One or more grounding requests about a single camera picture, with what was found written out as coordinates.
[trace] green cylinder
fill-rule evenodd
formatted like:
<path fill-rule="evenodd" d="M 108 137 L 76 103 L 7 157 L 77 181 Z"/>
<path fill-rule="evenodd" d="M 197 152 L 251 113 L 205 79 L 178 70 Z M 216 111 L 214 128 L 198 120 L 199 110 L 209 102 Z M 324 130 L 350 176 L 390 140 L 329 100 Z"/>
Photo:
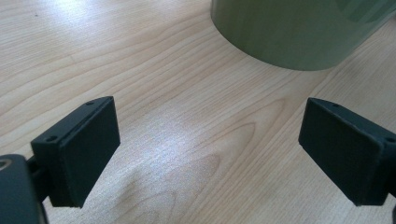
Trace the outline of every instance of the green cylinder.
<path fill-rule="evenodd" d="M 396 0 L 212 0 L 218 30 L 245 53 L 296 70 L 339 64 L 396 12 Z"/>

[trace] black rectangular block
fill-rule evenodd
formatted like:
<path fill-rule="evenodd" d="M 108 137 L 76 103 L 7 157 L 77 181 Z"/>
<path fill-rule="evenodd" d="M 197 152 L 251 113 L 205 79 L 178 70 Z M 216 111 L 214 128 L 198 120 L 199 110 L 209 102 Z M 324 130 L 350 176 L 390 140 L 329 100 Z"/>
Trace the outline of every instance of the black rectangular block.
<path fill-rule="evenodd" d="M 381 205 L 396 163 L 396 135 L 348 109 L 308 99 L 299 142 L 356 205 Z"/>
<path fill-rule="evenodd" d="M 80 106 L 31 145 L 37 164 L 50 173 L 52 205 L 82 207 L 120 145 L 113 97 Z"/>

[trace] wooden table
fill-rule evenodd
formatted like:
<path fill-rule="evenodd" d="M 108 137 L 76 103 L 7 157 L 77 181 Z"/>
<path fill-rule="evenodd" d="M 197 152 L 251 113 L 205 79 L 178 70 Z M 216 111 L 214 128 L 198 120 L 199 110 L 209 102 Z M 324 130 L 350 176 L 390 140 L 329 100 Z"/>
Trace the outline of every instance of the wooden table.
<path fill-rule="evenodd" d="M 396 20 L 338 66 L 260 62 L 214 27 L 210 0 L 0 3 L 0 152 L 113 95 L 121 145 L 82 209 L 50 223 L 390 223 L 355 207 L 299 146 L 307 97 L 396 132 Z"/>

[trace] wood grain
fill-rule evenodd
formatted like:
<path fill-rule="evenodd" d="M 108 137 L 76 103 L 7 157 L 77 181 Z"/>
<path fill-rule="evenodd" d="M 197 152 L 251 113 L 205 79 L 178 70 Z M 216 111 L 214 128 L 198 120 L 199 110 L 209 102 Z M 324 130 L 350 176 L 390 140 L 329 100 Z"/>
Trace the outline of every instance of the wood grain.
<path fill-rule="evenodd" d="M 0 152 L 114 95 L 121 146 L 82 209 L 51 223 L 390 223 L 355 207 L 299 146 L 306 98 L 396 132 L 396 20 L 324 71 L 235 48 L 209 0 L 0 3 Z"/>

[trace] screw hole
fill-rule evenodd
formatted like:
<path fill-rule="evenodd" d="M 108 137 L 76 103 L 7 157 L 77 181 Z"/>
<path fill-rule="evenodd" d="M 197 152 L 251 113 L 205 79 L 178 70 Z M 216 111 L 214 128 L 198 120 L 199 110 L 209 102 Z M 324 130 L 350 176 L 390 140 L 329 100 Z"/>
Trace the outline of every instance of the screw hole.
<path fill-rule="evenodd" d="M 57 138 L 58 138 L 57 136 L 53 135 L 53 136 L 46 138 L 45 140 L 46 140 L 46 142 L 52 142 L 52 141 L 56 140 Z"/>
<path fill-rule="evenodd" d="M 6 169 L 11 163 L 12 163 L 12 160 L 10 160 L 10 159 L 0 160 L 0 171 Z"/>
<path fill-rule="evenodd" d="M 390 142 L 390 143 L 396 143 L 396 139 L 394 139 L 394 138 L 391 138 L 391 137 L 388 137 L 388 138 L 385 138 L 388 142 Z"/>

